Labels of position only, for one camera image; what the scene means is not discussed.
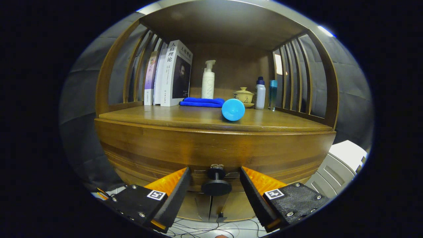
black knob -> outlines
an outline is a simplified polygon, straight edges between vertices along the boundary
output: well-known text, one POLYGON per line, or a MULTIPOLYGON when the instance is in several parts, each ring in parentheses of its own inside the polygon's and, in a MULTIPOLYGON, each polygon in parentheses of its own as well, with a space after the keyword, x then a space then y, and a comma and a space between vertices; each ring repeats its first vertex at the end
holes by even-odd
POLYGON ((211 179, 201 186, 201 191, 208 196, 222 196, 232 191, 232 186, 221 179, 226 176, 223 168, 214 167, 207 170, 207 175, 211 179))

book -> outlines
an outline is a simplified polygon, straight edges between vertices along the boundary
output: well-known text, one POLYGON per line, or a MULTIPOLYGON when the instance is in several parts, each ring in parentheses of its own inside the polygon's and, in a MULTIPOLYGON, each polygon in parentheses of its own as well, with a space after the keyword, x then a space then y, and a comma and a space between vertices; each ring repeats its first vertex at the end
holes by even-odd
POLYGON ((165 58, 166 58, 167 52, 168 52, 168 45, 164 43, 162 46, 162 49, 160 50, 160 55, 157 61, 156 77, 154 79, 154 89, 153 89, 153 105, 160 104, 162 78, 163 78, 163 72, 165 69, 164 64, 166 63, 165 58))
POLYGON ((154 76, 156 74, 157 51, 153 51, 148 61, 146 80, 144 86, 144 105, 153 105, 154 76))
POLYGON ((178 105, 190 94, 192 52, 180 41, 171 41, 165 58, 160 105, 178 105))

folded towel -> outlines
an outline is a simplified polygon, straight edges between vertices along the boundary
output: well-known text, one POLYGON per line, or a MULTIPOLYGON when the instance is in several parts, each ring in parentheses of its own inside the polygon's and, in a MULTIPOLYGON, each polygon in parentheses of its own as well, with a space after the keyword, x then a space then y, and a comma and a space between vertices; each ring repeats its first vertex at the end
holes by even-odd
POLYGON ((182 102, 179 102, 179 105, 192 107, 221 108, 224 102, 225 100, 223 98, 207 99, 187 97, 182 102))

saucer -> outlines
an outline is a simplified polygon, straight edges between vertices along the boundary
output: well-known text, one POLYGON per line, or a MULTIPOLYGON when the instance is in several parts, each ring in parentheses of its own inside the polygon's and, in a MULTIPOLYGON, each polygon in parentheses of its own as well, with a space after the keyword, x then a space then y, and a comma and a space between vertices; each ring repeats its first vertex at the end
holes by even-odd
POLYGON ((245 108, 250 108, 254 106, 254 103, 242 103, 242 104, 244 104, 245 108))

white container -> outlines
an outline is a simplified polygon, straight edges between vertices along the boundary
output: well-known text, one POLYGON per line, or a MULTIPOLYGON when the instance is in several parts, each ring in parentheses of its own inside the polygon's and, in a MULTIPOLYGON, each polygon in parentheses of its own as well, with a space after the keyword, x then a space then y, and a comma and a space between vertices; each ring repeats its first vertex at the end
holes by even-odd
POLYGON ((264 80, 263 77, 258 77, 257 85, 255 86, 257 90, 257 97, 255 100, 255 108, 259 110, 263 110, 264 108, 264 100, 266 98, 266 87, 264 87, 264 80))
POLYGON ((207 67, 203 73, 203 84, 201 86, 201 98, 213 99, 214 95, 214 73, 212 72, 215 60, 206 61, 207 67))

